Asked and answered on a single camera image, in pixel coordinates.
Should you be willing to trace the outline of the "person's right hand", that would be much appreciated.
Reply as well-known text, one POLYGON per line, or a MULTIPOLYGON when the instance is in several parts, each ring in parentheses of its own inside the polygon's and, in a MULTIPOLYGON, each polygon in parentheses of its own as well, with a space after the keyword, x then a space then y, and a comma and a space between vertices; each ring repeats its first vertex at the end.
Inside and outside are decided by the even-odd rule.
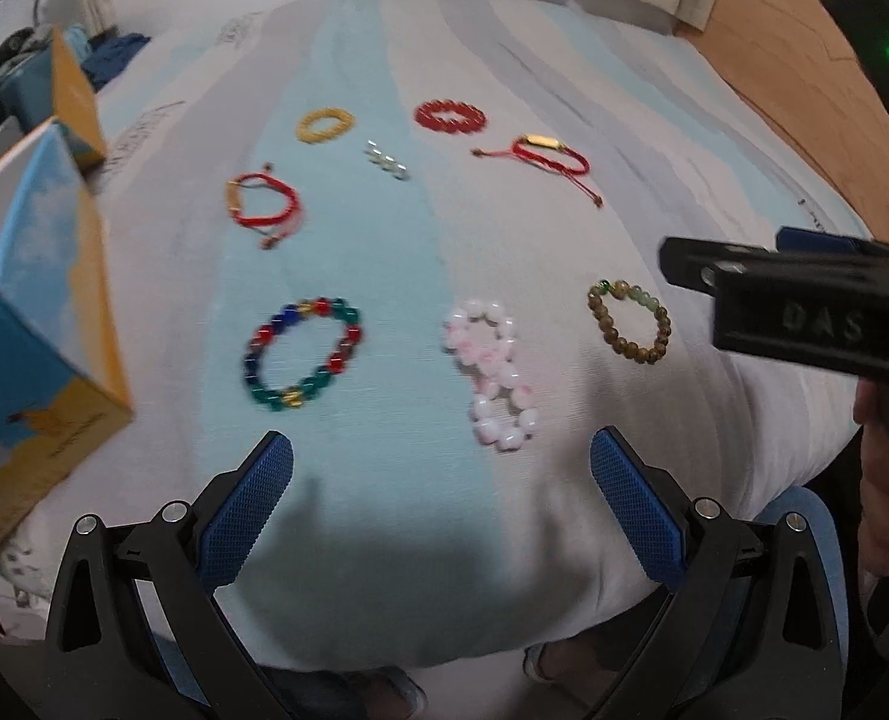
POLYGON ((889 432, 879 416, 874 383, 858 383, 853 419, 863 429, 861 566, 874 577, 889 577, 889 432))

